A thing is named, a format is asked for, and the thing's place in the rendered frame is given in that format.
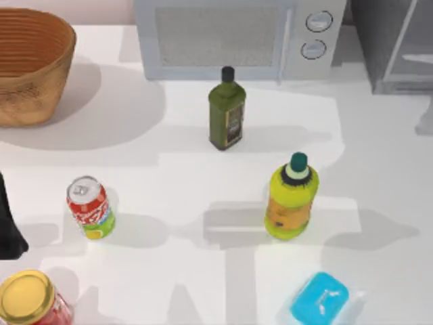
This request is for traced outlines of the blue soap in clear dish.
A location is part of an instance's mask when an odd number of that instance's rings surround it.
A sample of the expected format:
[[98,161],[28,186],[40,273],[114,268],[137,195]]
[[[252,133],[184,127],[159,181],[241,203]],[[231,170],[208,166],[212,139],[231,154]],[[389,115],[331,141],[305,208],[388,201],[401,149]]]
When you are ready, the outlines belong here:
[[367,293],[327,272],[317,272],[289,296],[275,325],[356,325]]

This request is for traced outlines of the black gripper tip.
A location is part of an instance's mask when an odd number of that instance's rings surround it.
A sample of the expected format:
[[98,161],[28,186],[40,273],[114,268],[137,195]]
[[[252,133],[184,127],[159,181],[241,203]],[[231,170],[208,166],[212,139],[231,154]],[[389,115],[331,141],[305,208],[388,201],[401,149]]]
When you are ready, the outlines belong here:
[[3,174],[0,172],[0,260],[16,260],[29,250],[9,207]]

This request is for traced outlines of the dark green bottle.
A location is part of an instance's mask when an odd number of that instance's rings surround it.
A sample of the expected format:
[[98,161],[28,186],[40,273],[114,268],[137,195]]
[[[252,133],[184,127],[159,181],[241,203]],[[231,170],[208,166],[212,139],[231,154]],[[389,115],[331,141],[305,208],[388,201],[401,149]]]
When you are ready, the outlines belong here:
[[209,140],[218,150],[226,150],[243,135],[245,89],[235,82],[235,69],[221,69],[221,83],[209,95]]

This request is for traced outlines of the yellow-green bottle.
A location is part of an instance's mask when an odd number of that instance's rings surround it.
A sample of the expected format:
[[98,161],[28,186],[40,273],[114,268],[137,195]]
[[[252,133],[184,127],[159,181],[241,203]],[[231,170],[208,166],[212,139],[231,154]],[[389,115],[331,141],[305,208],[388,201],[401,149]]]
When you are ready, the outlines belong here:
[[319,188],[319,176],[308,164],[308,156],[295,152],[286,164],[274,171],[269,182],[265,228],[279,240],[299,236],[309,224]]

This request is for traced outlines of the red and green can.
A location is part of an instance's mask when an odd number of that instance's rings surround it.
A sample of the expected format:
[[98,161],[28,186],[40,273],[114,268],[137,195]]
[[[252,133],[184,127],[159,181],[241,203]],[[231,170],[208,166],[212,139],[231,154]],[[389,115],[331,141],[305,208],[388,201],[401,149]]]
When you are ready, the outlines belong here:
[[67,187],[66,202],[88,239],[102,239],[113,231],[116,218],[106,189],[96,178],[77,177]]

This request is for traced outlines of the red jar with gold lid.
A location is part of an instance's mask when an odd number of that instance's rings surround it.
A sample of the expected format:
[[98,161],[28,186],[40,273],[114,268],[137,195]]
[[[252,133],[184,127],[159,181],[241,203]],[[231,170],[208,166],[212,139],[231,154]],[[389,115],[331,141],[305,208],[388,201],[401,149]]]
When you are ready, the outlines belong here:
[[46,274],[28,269],[0,284],[0,319],[7,325],[73,325],[73,310]]

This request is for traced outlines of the brown woven basket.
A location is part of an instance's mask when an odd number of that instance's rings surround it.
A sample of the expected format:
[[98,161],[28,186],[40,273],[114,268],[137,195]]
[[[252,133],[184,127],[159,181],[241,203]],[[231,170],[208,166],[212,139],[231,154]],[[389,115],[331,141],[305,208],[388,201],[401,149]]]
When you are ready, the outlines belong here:
[[0,7],[0,127],[48,121],[70,72],[76,33],[63,18]]

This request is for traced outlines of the pale microwave oven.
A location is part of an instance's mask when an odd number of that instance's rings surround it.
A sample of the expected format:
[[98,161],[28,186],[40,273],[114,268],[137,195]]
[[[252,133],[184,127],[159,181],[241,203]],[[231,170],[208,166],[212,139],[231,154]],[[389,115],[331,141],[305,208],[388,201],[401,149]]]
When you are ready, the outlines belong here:
[[[149,80],[219,80],[231,66],[239,81],[277,81],[286,12],[292,10],[282,81],[328,76],[347,0],[133,0],[141,59]],[[306,27],[310,14],[328,11],[323,32]],[[324,56],[306,60],[300,50],[315,39]]]

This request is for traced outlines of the round microwave knob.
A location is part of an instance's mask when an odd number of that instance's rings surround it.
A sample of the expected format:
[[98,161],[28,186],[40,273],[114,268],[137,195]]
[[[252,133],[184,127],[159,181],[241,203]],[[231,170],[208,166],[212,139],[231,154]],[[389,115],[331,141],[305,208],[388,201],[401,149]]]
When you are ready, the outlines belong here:
[[314,33],[322,33],[333,23],[333,16],[328,11],[310,14],[306,19],[306,27]]
[[304,43],[301,47],[300,53],[306,60],[317,60],[324,56],[326,51],[327,45],[322,40],[315,39]]

